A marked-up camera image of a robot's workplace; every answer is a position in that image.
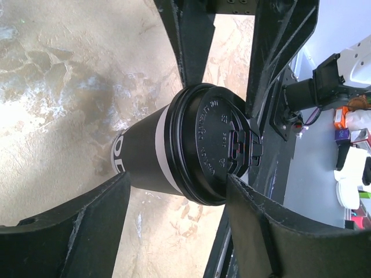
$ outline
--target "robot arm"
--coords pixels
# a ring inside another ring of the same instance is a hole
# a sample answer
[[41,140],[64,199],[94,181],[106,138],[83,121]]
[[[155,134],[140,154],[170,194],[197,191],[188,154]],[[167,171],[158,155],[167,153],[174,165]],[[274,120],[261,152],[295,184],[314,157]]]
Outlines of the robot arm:
[[313,78],[285,88],[293,112],[311,107],[329,110],[347,105],[371,85],[371,35],[341,53],[333,54],[313,70]]
[[371,35],[340,53],[337,70],[346,86],[364,89],[371,85]]

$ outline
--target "orange box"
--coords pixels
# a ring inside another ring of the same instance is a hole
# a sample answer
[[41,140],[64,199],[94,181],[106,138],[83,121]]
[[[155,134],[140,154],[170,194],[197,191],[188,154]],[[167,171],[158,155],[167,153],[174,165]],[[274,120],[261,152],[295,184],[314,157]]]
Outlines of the orange box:
[[336,129],[345,129],[345,115],[349,109],[346,106],[342,106],[335,110],[334,125]]

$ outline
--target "white robot part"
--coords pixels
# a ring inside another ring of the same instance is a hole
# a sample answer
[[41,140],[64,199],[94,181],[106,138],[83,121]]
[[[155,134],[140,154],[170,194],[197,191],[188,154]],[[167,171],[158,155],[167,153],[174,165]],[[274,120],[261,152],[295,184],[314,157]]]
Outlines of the white robot part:
[[339,76],[344,85],[366,88],[371,85],[371,35],[352,47],[340,52],[337,60]]

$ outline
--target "small box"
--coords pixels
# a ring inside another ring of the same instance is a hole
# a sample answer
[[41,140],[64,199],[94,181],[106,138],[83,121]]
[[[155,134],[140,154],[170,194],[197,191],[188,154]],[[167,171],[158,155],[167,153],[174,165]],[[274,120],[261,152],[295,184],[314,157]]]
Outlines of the small box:
[[335,130],[335,142],[337,145],[350,143],[350,131],[349,129],[337,129]]
[[371,155],[371,135],[368,129],[352,131],[350,141],[360,149],[365,149]]
[[342,106],[335,110],[334,125],[336,129],[345,129],[345,115],[349,109],[346,106]]

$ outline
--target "black paper cup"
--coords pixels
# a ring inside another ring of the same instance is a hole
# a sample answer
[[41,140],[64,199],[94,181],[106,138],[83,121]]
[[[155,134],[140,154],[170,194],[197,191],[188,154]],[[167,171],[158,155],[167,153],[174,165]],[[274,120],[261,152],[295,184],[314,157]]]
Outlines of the black paper cup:
[[251,131],[244,109],[243,99],[226,88],[186,88],[120,134],[112,146],[112,166],[117,173],[130,172],[136,188],[223,204],[227,174],[243,176],[262,154],[256,148],[258,131]]

